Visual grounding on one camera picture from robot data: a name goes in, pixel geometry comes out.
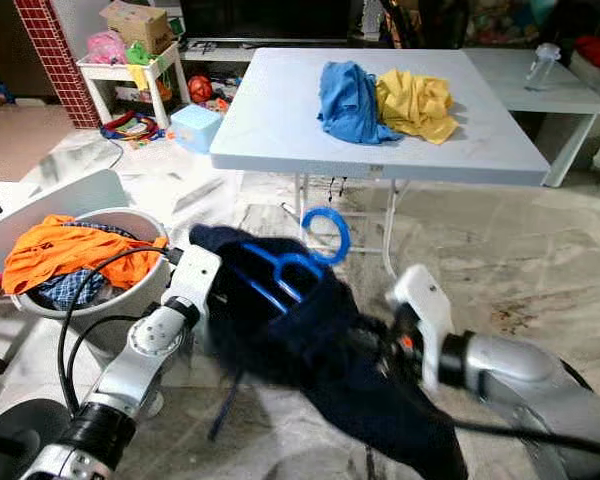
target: marble floor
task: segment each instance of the marble floor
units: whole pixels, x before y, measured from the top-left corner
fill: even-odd
[[[207,157],[161,142],[136,151],[126,146],[114,170],[132,204],[163,221],[176,243],[186,243],[194,222],[228,223],[261,235],[297,233],[279,207],[293,201],[291,176],[218,172]],[[48,186],[76,169],[109,166],[118,153],[97,134],[80,132],[25,179]],[[312,179],[309,203],[328,203],[330,183]],[[385,183],[349,179],[340,196],[341,184],[336,179],[331,187],[335,206],[382,212]],[[569,361],[600,394],[599,192],[600,178],[577,173],[557,190],[413,183],[398,210],[394,266],[427,265],[451,299],[457,330],[536,341]],[[351,220],[354,240],[380,246],[381,220]],[[378,255],[352,253],[336,271],[362,311],[390,320],[384,292],[391,280]],[[4,325],[15,322],[0,315]],[[29,323],[31,332],[0,378],[0,413],[28,398],[61,398],[52,358],[58,327],[44,319]],[[3,335],[0,348],[8,348],[11,336]],[[88,351],[77,365],[78,393],[84,395],[98,369]],[[165,377],[164,409],[139,427],[116,478],[368,478],[364,447],[285,389],[243,385],[217,442],[208,442],[227,378],[201,355],[193,365]],[[443,388],[435,401],[458,417],[498,421],[462,392]],[[520,443],[464,432],[459,438],[472,479],[536,478]],[[376,454],[376,478],[419,477]]]

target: light blue box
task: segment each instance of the light blue box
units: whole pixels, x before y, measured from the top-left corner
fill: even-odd
[[[171,115],[176,142],[197,153],[209,152],[221,123],[222,115],[197,105],[188,105]]]

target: cardboard box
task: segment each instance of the cardboard box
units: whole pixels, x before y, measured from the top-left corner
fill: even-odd
[[[172,40],[171,29],[167,23],[167,11],[162,8],[142,7],[116,0],[100,11],[107,19],[107,26],[120,34],[130,47],[140,42],[147,52],[158,55]]]

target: white side table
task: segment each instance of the white side table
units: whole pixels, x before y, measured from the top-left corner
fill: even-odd
[[[559,187],[600,114],[600,96],[559,63],[549,73],[546,90],[525,89],[526,75],[535,58],[533,50],[463,51],[507,110],[547,113],[535,144],[551,162],[544,185]]]
[[[93,98],[93,103],[96,105],[96,110],[100,116],[102,123],[108,123],[112,120],[111,113],[107,108],[107,104],[102,98],[102,94],[95,83],[95,80],[122,80],[132,82],[133,78],[127,70],[126,65],[107,65],[103,63],[89,63],[87,57],[84,57],[77,62],[82,76],[87,84],[89,93]],[[151,91],[151,100],[153,103],[153,111],[160,128],[169,126],[169,117],[164,110],[160,91],[156,85],[156,80],[162,73],[171,65],[175,66],[178,89],[180,90],[180,98],[183,103],[191,103],[189,98],[189,90],[187,89],[187,81],[182,70],[180,55],[178,54],[178,44],[172,43],[169,48],[160,54],[159,59],[152,60],[149,65],[142,67],[145,78],[149,84]]]

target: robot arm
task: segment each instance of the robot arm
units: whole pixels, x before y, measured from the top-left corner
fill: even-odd
[[[104,370],[78,414],[45,447],[22,479],[107,480],[153,400],[161,373],[186,333],[208,317],[206,299],[220,257],[197,246],[182,255],[162,305],[136,322],[127,344]]]
[[[426,389],[435,391],[438,383],[464,388],[514,427],[600,444],[600,397],[536,345],[472,332],[455,335],[449,300],[424,266],[409,268],[387,300],[399,314],[398,352]],[[534,442],[525,446],[542,480],[600,474],[600,456]]]

